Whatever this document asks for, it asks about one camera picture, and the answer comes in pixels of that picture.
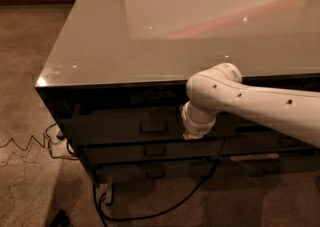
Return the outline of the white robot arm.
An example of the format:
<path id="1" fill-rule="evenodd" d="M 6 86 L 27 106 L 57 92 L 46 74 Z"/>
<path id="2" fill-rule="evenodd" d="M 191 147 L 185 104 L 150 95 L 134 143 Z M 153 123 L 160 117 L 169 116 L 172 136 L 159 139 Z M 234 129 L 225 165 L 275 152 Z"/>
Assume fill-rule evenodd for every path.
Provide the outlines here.
<path id="1" fill-rule="evenodd" d="M 319 92 L 247 86 L 235 65 L 222 63 L 191 76 L 186 93 L 186 140 L 203 138 L 227 112 L 320 147 Z"/>

